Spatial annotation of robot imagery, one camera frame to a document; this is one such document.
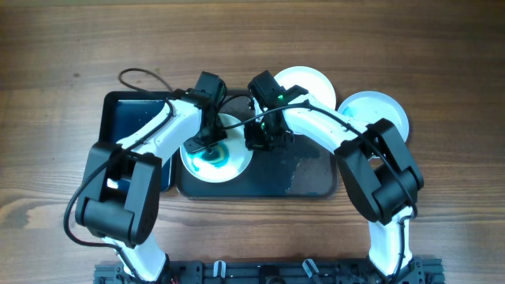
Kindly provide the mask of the green yellow sponge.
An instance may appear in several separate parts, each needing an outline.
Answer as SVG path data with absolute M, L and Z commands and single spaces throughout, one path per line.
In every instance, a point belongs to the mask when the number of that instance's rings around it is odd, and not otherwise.
M 218 142 L 202 152 L 200 158 L 215 167 L 221 167 L 228 163 L 229 157 L 228 147 L 224 143 Z

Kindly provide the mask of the white plate with blue splat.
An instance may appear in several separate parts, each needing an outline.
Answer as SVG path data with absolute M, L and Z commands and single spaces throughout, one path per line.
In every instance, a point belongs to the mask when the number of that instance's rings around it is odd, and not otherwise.
M 230 181 L 240 175 L 249 165 L 253 157 L 253 151 L 245 146 L 244 126 L 238 126 L 226 130 L 227 138 L 219 142 L 224 143 L 229 150 L 228 163 L 221 167 L 215 167 L 203 161 L 201 152 L 189 154 L 182 146 L 180 156 L 184 167 L 195 178 L 210 182 L 221 183 Z

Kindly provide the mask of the white plate with streak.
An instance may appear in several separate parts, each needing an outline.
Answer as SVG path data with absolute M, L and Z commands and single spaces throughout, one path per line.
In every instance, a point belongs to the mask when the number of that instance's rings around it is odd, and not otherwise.
M 382 92 L 355 93 L 340 104 L 338 112 L 368 123 L 375 123 L 381 118 L 386 118 L 396 126 L 403 140 L 405 142 L 408 140 L 410 123 L 406 112 L 395 99 Z

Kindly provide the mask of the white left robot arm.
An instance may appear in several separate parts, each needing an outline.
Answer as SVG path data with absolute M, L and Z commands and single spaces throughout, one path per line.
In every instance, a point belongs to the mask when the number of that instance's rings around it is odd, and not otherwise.
M 64 216 L 72 241 L 69 214 L 77 224 L 113 249 L 135 283 L 172 283 L 168 255 L 152 229 L 159 211 L 163 165 L 188 139 L 220 130 L 218 108 L 224 87 L 197 87 L 168 92 L 142 90 L 142 99 L 164 106 L 145 126 L 119 144 L 98 141 L 90 149 L 83 181 Z

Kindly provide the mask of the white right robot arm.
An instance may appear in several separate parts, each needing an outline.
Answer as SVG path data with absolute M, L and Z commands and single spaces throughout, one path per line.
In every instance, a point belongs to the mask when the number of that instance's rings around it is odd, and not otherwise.
M 409 224 L 417 217 L 417 196 L 425 181 L 406 141 L 410 123 L 397 101 L 364 91 L 345 99 L 337 110 L 294 85 L 250 83 L 258 111 L 245 123 L 253 149 L 268 149 L 286 133 L 300 133 L 331 152 L 347 195 L 368 220 L 368 259 L 391 283 L 400 279 L 413 256 Z

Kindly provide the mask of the large black tray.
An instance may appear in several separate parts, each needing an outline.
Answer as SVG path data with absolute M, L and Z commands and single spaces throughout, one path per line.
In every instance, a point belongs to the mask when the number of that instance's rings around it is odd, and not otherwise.
M 294 142 L 285 149 L 253 151 L 245 170 L 221 183 L 192 176 L 182 163 L 180 150 L 173 155 L 174 184 L 182 195 L 192 199 L 319 199 L 337 189 L 335 157 L 302 135 L 294 135 Z

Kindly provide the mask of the small black water tray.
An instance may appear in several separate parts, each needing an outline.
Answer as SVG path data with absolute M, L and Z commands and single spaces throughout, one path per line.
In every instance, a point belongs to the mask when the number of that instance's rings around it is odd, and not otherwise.
M 154 118 L 164 107 L 161 99 L 146 99 L 136 92 L 110 92 L 103 101 L 99 141 L 116 143 L 134 134 Z M 163 166 L 160 192 L 166 192 L 174 184 L 174 160 Z M 108 179 L 107 186 L 127 192 L 130 181 L 122 178 Z

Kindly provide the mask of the white plate at back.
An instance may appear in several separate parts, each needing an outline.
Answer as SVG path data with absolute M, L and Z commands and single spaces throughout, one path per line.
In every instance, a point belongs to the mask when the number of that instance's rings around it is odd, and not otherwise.
M 337 95 L 332 83 L 320 71 L 307 66 L 293 66 L 274 76 L 277 83 L 285 89 L 298 85 L 331 109 L 337 105 Z

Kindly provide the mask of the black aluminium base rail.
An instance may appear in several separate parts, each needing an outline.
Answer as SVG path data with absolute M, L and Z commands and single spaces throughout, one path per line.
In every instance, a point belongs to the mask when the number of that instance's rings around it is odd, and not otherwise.
M 389 283 L 368 259 L 333 262 L 306 259 L 298 262 L 230 263 L 174 261 L 160 283 Z M 400 272 L 396 283 L 444 284 L 441 259 L 414 257 Z M 138 283 L 123 269 L 123 263 L 96 265 L 93 283 Z

